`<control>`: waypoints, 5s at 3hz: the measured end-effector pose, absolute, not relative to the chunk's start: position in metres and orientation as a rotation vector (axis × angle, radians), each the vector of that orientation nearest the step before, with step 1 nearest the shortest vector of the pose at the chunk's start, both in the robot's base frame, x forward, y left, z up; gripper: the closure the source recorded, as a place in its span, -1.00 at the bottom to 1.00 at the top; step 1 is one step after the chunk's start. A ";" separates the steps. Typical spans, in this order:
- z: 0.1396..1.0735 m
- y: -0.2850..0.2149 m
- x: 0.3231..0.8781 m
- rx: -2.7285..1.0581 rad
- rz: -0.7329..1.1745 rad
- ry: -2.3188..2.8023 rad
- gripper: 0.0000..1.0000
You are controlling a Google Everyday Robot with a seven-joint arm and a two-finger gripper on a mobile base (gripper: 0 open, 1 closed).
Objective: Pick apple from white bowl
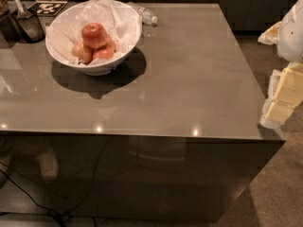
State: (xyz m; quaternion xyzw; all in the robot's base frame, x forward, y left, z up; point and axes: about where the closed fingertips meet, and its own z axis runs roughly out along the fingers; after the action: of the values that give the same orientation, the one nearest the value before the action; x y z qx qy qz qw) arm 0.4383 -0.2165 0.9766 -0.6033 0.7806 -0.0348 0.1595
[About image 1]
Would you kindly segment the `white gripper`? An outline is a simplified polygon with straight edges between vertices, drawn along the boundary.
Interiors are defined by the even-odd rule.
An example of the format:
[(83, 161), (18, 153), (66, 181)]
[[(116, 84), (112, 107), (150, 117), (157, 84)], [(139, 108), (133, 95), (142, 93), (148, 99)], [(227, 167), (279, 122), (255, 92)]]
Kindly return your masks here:
[(259, 120), (262, 127), (277, 129), (303, 101), (303, 0), (297, 0), (281, 22), (261, 33), (258, 42), (277, 44), (279, 57), (290, 62), (270, 76), (268, 97)]

